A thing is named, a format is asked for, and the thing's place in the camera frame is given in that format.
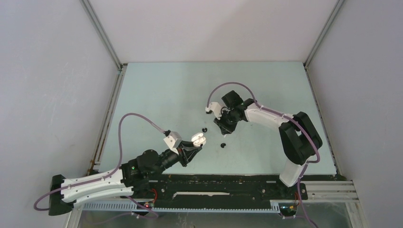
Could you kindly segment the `white earbud charging case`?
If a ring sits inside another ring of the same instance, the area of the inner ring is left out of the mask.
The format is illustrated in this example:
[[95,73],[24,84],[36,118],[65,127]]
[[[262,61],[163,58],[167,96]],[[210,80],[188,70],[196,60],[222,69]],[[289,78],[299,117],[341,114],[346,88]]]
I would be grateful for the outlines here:
[[206,137],[204,136],[204,133],[197,133],[192,136],[191,142],[194,147],[201,147],[206,144]]

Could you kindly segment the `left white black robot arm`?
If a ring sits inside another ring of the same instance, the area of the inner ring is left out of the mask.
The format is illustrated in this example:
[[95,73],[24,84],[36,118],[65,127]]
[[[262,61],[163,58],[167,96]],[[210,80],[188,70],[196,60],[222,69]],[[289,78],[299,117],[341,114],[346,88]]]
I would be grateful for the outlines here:
[[110,197],[148,196],[149,180],[176,163],[183,167],[202,150],[204,142],[182,141],[176,148],[162,153],[149,149],[135,159],[123,163],[117,171],[110,170],[82,178],[52,177],[48,215],[58,216],[87,202]]

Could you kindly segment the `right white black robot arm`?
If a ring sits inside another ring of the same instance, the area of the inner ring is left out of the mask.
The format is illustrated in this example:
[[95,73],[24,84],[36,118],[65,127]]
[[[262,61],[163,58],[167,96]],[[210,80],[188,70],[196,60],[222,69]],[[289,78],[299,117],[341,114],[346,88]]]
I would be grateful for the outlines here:
[[323,145],[309,116],[304,112],[291,115],[265,108],[252,98],[243,100],[234,90],[221,99],[222,104],[209,102],[205,112],[215,115],[214,123],[222,135],[233,133],[241,121],[260,124],[279,132],[287,160],[279,175],[281,182],[277,184],[276,191],[281,198],[290,198],[307,164],[317,156]]

